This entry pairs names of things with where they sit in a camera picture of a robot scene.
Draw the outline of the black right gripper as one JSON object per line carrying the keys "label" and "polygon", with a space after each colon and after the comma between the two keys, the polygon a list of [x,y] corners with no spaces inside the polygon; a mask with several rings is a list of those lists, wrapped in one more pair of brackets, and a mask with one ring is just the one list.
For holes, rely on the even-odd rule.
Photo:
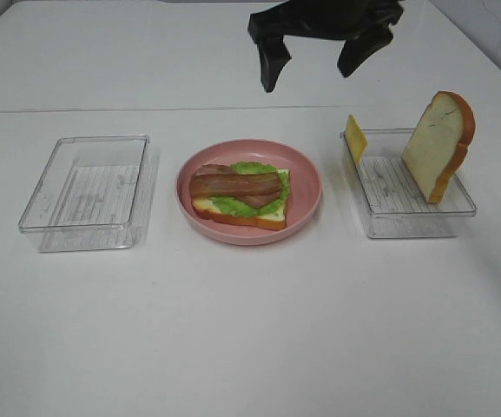
{"label": "black right gripper", "polygon": [[388,25],[403,14],[399,1],[285,1],[249,17],[247,31],[260,59],[260,81],[273,92],[292,59],[283,36],[347,40],[337,62],[349,77],[366,59],[393,40]]}

